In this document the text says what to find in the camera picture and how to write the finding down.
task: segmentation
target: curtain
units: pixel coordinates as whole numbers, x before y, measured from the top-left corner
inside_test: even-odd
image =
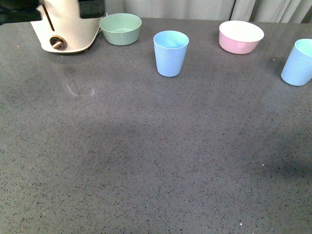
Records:
[[[108,14],[258,22],[311,22],[312,0],[106,0]]]

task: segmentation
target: green bowl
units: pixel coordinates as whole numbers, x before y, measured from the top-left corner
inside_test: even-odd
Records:
[[[99,26],[106,40],[113,45],[130,45],[140,35],[142,20],[135,15],[118,13],[101,19]]]

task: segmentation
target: plastic cup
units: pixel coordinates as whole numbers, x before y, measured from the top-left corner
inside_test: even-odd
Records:
[[[312,79],[312,39],[296,41],[281,74],[291,85],[301,86]]]
[[[189,38],[177,31],[163,31],[154,36],[154,49],[158,72],[174,77],[181,71]]]

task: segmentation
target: appliance knob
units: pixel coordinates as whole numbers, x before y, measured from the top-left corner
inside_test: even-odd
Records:
[[[50,38],[50,44],[55,50],[65,50],[67,47],[66,41],[60,36],[52,36]]]
[[[52,45],[52,47],[53,47],[53,49],[59,49],[62,45],[63,45],[63,42],[58,40],[57,42],[55,42],[54,45]]]

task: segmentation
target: table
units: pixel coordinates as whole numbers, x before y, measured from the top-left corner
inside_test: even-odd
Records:
[[[132,45],[100,34],[70,56],[0,27],[3,233],[312,233],[312,82],[280,77],[311,25],[255,23],[240,56],[220,21],[142,21]],[[190,39],[174,78],[156,70],[163,30]]]

